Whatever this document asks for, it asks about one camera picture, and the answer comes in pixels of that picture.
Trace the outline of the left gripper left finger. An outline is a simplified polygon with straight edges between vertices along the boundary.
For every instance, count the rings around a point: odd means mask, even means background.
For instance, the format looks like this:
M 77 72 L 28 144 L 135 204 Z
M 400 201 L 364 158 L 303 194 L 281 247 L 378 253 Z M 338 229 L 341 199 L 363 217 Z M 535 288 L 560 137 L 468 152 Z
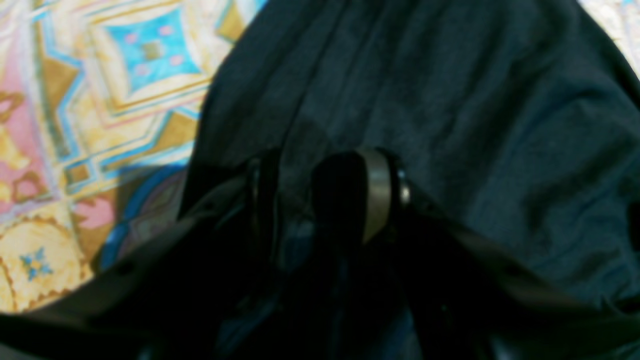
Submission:
M 77 291 L 2 315 L 16 351 L 211 351 L 222 318 L 272 269 L 281 151 L 250 157 L 177 223 Z

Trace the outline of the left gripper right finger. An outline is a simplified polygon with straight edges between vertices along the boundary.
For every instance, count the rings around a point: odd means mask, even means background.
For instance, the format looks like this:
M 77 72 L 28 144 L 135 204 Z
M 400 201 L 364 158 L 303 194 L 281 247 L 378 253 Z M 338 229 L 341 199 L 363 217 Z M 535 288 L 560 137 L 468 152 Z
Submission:
M 496 242 L 446 217 L 380 148 L 336 153 L 312 173 L 317 229 L 349 254 L 381 244 L 423 351 L 625 351 L 639 317 L 581 303 Z

